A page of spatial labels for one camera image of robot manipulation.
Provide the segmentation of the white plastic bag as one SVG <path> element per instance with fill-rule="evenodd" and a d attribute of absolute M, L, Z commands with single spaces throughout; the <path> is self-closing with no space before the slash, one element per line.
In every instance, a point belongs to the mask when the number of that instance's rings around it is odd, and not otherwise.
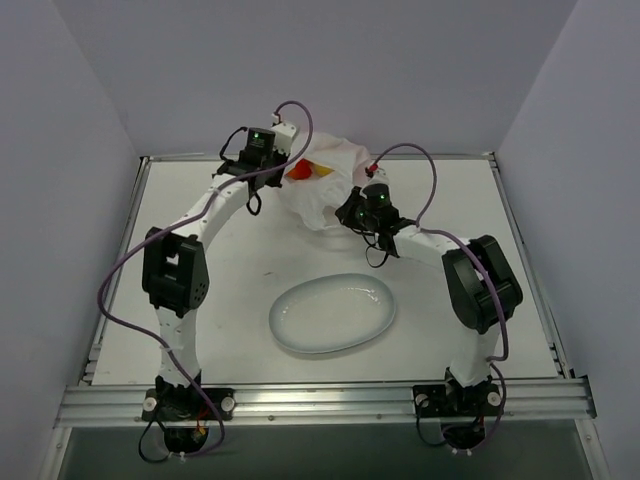
<path fill-rule="evenodd" d="M 345 203 L 352 188 L 364 182 L 364 168 L 372 160 L 369 151 L 347 139 L 314 132 L 301 159 L 333 172 L 325 177 L 313 173 L 309 179 L 298 181 L 284 177 L 280 201 L 312 231 L 337 227 L 334 212 Z"/>

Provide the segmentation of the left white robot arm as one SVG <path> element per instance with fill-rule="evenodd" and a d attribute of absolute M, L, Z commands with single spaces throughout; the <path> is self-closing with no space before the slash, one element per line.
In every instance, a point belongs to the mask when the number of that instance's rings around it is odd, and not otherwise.
<path fill-rule="evenodd" d="M 298 129 L 288 122 L 249 128 L 236 160 L 225 160 L 200 199 L 174 223 L 175 229 L 144 248 L 142 288 L 160 325 L 162 348 L 157 384 L 172 388 L 166 408 L 179 419 L 194 417 L 202 405 L 196 354 L 196 317 L 209 290 L 206 251 L 236 211 L 258 199 L 264 187 L 282 186 Z"/>

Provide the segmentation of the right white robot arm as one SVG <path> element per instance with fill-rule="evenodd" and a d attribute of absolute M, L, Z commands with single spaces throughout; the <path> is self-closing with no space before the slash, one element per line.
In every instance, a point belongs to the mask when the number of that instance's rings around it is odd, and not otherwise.
<path fill-rule="evenodd" d="M 339 223 L 373 241 L 387 258 L 442 266 L 453 312 L 462 325 L 461 346 L 447 369 L 454 381 L 444 400 L 455 412 L 480 400 L 491 368 L 509 358 L 507 321 L 523 301 L 522 288 L 498 241 L 483 235 L 462 239 L 441 229 L 426 229 L 401 216 L 389 187 L 376 183 L 352 189 L 336 210 Z"/>

